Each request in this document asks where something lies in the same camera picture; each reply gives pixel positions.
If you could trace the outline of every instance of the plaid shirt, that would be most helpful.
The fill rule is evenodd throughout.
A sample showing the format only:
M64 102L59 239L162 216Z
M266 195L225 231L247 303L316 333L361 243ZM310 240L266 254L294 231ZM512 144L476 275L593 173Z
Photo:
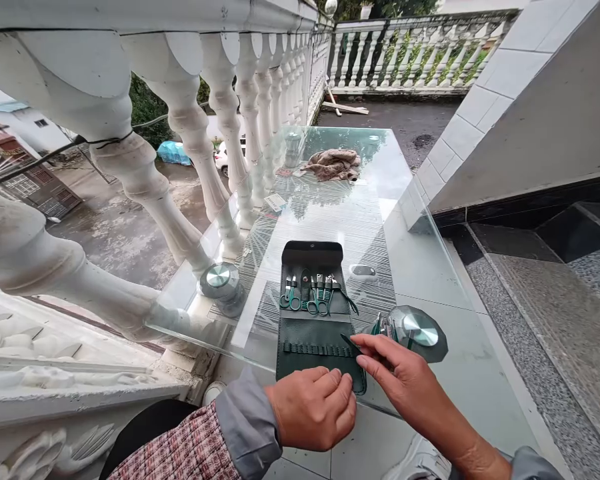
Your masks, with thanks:
M240 480L215 410L196 410L176 428L126 458L109 480Z

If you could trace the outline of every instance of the electrical wire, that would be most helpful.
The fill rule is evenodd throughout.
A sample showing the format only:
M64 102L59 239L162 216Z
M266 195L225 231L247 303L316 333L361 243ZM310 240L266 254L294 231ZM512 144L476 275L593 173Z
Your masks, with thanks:
M209 104L209 102L204 102L204 103L200 103L200 107L206 107ZM134 125L131 127L131 130L133 132L138 132L138 130L144 128L144 127L148 127L150 125L153 125L154 123L158 123L159 121L162 121L164 119L166 119L168 117L168 115L160 115L158 118L154 118L153 120L150 120L146 123L140 123L139 125ZM121 139L105 139L105 140L101 140L101 141L96 141L96 142L88 142L86 141L82 136L78 135L72 142L46 154L44 157L28 164L25 165L22 168L19 168L18 170L14 170L11 173L8 173L6 175L3 175L2 177L0 177L0 184L3 182L6 182L7 180L11 180L14 177L17 177L18 175L20 175L21 173L24 173L28 170L31 170L34 167L37 167L38 165L46 162L47 160L49 160L50 158L52 158L53 156L57 155L58 153L62 153L65 150L68 150L70 148L74 148L77 147L78 145L82 145L83 143L102 143L102 142L109 142L109 143L116 143L116 142L120 142L122 140L124 140L125 138L127 138L129 135L131 134L131 132L129 132L128 135L125 135L123 138Z

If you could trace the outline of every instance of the glass table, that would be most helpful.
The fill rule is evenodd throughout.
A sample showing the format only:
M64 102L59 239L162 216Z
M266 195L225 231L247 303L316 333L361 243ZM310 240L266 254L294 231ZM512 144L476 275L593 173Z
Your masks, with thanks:
M312 172L291 174L314 153L354 149L361 158L359 180L318 182ZM508 442L500 448L535 446L529 425L506 380L480 313L465 294L447 246L425 207L400 146L388 129L285 127L274 137L264 161L252 169L261 178L268 168L275 182L267 195L285 201L280 211L259 209L234 262L247 299L242 313L228 318L202 296L191 267L184 262L158 302L188 312L190 322L153 320L150 328L275 371L279 318L281 254L289 240L334 241L343 247L342 270L348 295L359 308L354 330L374 323L396 305L421 309L445 332L449 352L432 368L469 420L501 435L495 425L504 413ZM235 194L225 208L237 214ZM218 226L205 232L207 253L222 261ZM354 264L368 265L377 278L354 276ZM358 401L397 416L384 392L367 376Z

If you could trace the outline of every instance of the hand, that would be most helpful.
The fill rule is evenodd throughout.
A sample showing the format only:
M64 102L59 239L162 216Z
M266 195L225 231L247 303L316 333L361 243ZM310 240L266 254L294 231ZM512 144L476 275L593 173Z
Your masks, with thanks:
M472 428L424 358L384 335L354 335L351 341L364 353L358 365L376 379L400 416L466 477L510 478L508 462Z
M265 387L282 446L327 451L346 437L355 422L352 387L348 373L326 367L295 371Z

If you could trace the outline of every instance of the white car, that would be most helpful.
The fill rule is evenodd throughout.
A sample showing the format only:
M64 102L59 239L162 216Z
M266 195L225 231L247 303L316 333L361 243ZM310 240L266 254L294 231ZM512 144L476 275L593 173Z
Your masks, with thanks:
M247 154L247 139L240 138L240 146L242 147L242 154ZM229 160L227 158L227 144L222 142L218 147L218 151L214 155L215 167L222 172L222 174L229 178Z

